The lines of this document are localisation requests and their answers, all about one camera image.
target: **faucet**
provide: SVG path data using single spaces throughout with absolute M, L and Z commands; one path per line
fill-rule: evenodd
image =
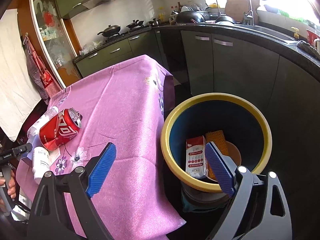
M 244 20 L 252 22 L 252 25 L 254 25 L 254 19 L 253 19 L 253 11 L 252 11 L 252 3 L 251 0 L 247 0 L 249 12 L 247 14 L 244 13 Z
M 216 0 L 217 2 L 217 7 L 218 7 L 218 18 L 221 16 L 220 10 L 219 10 L 219 4 L 218 4 L 218 0 Z

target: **blue gripper pad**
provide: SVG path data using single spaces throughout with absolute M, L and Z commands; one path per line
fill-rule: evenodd
M 215 175 L 217 181 L 224 193 L 232 197 L 235 193 L 235 182 L 232 173 L 227 168 L 222 160 L 222 154 L 218 154 L 219 149 L 214 142 L 209 142 L 205 145 L 204 155 Z
M 88 187 L 86 193 L 88 197 L 92 198 L 94 194 L 98 193 L 106 179 L 113 162 L 116 159 L 116 146 L 111 143 L 105 152 L 103 153 L 100 160 L 97 162 L 95 167 L 88 178 Z

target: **countertop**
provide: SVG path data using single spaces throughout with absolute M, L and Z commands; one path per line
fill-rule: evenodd
M 115 42 L 127 39 L 131 36 L 148 32 L 150 30 L 156 31 L 161 29 L 214 33 L 214 34 L 219 34 L 219 35 L 224 35 L 224 36 L 229 36 L 236 39 L 244 40 L 244 41 L 256 44 L 258 46 L 264 47 L 266 49 L 269 49 L 273 52 L 276 52 L 280 56 L 300 66 L 303 70 L 308 72 L 318 82 L 320 82 L 320 61 L 313 58 L 311 55 L 307 54 L 303 50 L 299 49 L 296 44 L 282 43 L 268 36 L 253 34 L 253 33 L 250 33 L 250 31 L 246 31 L 245 29 L 239 29 L 233 26 L 226 26 L 226 25 L 211 25 L 211 24 L 194 24 L 194 25 L 184 25 L 184 26 L 163 25 L 163 26 L 157 26 L 153 28 L 140 29 L 135 32 L 131 32 L 126 35 L 120 36 L 118 39 L 112 40 L 110 42 L 106 42 L 104 45 L 96 48 L 95 50 L 87 53 L 86 55 L 76 57 L 73 60 L 73 62 L 76 63 L 81 59 L 94 54 L 98 50 L 105 48 L 106 46 L 109 46 Z

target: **milk carton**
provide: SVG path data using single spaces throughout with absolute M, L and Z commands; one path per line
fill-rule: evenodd
M 187 139 L 186 173 L 196 179 L 208 175 L 207 162 L 204 158 L 205 138 L 199 136 Z

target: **kitchen sink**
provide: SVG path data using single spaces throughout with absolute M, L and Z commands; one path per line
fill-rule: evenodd
M 297 41 L 294 38 L 292 38 L 288 35 L 285 35 L 283 33 L 265 28 L 265 27 L 261 27 L 261 26 L 257 26 L 257 25 L 241 25 L 241 24 L 236 24 L 234 26 L 237 26 L 239 28 L 244 28 L 244 29 L 250 29 L 250 30 L 253 30 L 254 32 L 262 33 L 264 35 L 266 34 L 267 36 L 270 36 L 271 38 L 276 39 L 281 42 L 284 42 L 284 43 L 289 43 L 289 44 L 296 44 L 297 43 Z

